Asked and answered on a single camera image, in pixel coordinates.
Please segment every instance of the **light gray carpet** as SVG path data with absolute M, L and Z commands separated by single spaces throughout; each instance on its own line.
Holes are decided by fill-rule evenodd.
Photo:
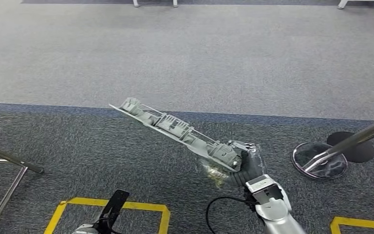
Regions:
M 374 9 L 0 1 L 0 102 L 374 119 Z
M 222 141 L 260 143 L 269 174 L 287 191 L 294 217 L 309 234 L 329 234 L 334 216 L 374 220 L 374 159 L 350 163 L 332 181 L 304 177 L 292 166 L 293 148 L 324 142 L 335 131 L 356 131 L 369 121 L 173 113 Z M 240 197 L 241 189 L 217 189 L 198 173 L 189 150 L 114 110 L 0 105 L 0 148 L 45 167 L 28 172 L 0 220 L 0 233 L 42 233 L 57 204 L 75 196 L 108 199 L 115 189 L 131 192 L 129 201 L 166 204 L 168 233 L 209 233 L 205 207 L 218 196 Z M 18 168 L 0 165 L 0 198 Z M 67 234 L 89 222 L 99 209 L 71 206 L 56 228 Z M 117 229 L 125 234 L 156 233 L 158 215 L 124 210 Z M 261 234 L 262 224 L 243 204 L 223 201 L 211 210 L 219 234 Z M 364 228 L 343 234 L 368 234 Z

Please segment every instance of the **yellow floor tape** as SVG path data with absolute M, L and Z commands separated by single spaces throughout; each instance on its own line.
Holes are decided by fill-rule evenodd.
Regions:
M 335 216 L 330 224 L 330 229 L 332 231 L 332 234 L 341 234 L 339 225 L 355 226 L 355 227 L 362 227 L 362 228 L 374 228 L 374 221 Z
M 45 234 L 51 234 L 54 232 L 59 219 L 61 219 L 62 213 L 65 210 L 67 204 L 75 205 L 90 205 L 90 206 L 106 206 L 108 200 L 104 199 L 93 199 L 93 198 L 84 198 L 84 197 L 75 197 L 68 201 L 62 201 L 58 204 L 55 209 L 54 214 L 52 215 L 51 220 L 48 223 L 48 226 L 45 229 Z M 160 227 L 158 229 L 158 234 L 167 234 L 168 223 L 170 222 L 170 211 L 167 209 L 167 206 L 161 204 L 150 204 L 150 203 L 140 203 L 140 202 L 130 202 L 127 201 L 124 203 L 124 209 L 135 209 L 135 210 L 144 210 L 144 211 L 159 211 L 161 212 L 161 221 Z

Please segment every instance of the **round black base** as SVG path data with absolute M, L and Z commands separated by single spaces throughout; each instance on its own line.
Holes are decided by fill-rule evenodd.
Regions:
M 334 146 L 352 135 L 353 133 L 349 132 L 336 132 L 331 134 L 326 142 Z M 349 162 L 367 162 L 374 157 L 374 147 L 372 142 L 366 141 L 342 153 Z
M 319 142 L 307 142 L 297 146 L 293 151 L 293 165 L 304 175 L 315 179 L 334 179 L 341 176 L 348 168 L 348 162 L 342 154 L 333 156 L 322 165 L 307 172 L 303 166 L 314 156 L 331 148 L 330 145 Z

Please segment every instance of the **black cable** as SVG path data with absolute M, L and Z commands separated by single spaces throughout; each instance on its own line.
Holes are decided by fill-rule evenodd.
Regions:
M 208 211 L 210 210 L 210 206 L 211 204 L 213 204 L 213 202 L 217 201 L 217 200 L 220 200 L 220 199 L 232 199 L 232 200 L 235 200 L 235 201 L 239 201 L 239 202 L 243 202 L 243 203 L 246 203 L 246 204 L 251 204 L 251 205 L 257 205 L 258 203 L 257 202 L 254 202 L 254 201 L 246 201 L 246 200 L 243 200 L 243 199 L 238 199 L 238 198 L 235 198 L 235 197 L 232 197 L 232 196 L 221 196 L 221 197 L 218 197 L 218 198 L 215 198 L 213 199 L 208 205 L 207 205 L 207 208 L 206 208 L 206 223 L 207 223 L 207 226 L 208 228 L 210 229 L 211 233 L 213 234 L 216 234 L 214 232 L 214 230 L 211 228 L 210 226 L 210 222 L 208 221 Z

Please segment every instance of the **white furniture leg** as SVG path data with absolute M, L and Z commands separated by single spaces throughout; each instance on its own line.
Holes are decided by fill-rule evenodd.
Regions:
M 338 9 L 345 8 L 346 4 L 348 3 L 348 0 L 340 0 L 339 5 L 337 6 Z

